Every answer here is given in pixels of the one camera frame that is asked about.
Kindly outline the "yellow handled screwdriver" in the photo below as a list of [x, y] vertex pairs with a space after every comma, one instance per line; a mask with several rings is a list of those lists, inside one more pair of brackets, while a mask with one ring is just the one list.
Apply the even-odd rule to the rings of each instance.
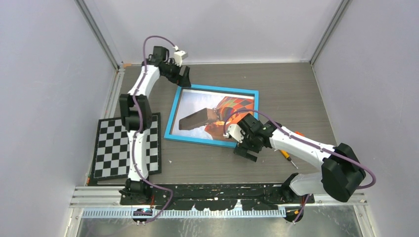
[[296, 169], [298, 169], [297, 165], [293, 162], [291, 156], [284, 150], [279, 150], [283, 157], [289, 161]]

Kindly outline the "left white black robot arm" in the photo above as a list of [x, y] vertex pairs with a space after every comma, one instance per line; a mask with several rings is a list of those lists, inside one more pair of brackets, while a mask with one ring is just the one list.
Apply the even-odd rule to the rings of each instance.
[[163, 46], [154, 46], [142, 65], [140, 75], [132, 89], [119, 97], [122, 124], [127, 131], [130, 167], [124, 189], [123, 200], [128, 203], [147, 204], [152, 197], [152, 185], [148, 181], [146, 161], [147, 137], [152, 125], [149, 95], [160, 77], [181, 86], [191, 87], [189, 67], [182, 68], [186, 51], [174, 47], [173, 56]]

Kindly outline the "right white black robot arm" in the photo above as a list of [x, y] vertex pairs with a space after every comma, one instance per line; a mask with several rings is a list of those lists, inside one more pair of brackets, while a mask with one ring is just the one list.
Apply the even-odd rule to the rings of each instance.
[[270, 148], [291, 153], [318, 169], [311, 174], [293, 173], [280, 185], [279, 192], [287, 202], [314, 194], [328, 194], [347, 202], [366, 178], [366, 167], [359, 163], [349, 145], [316, 142], [275, 121], [262, 123], [250, 113], [237, 123], [226, 125], [224, 137], [236, 140], [234, 153], [249, 160], [257, 160], [249, 151], [259, 153], [262, 148]]

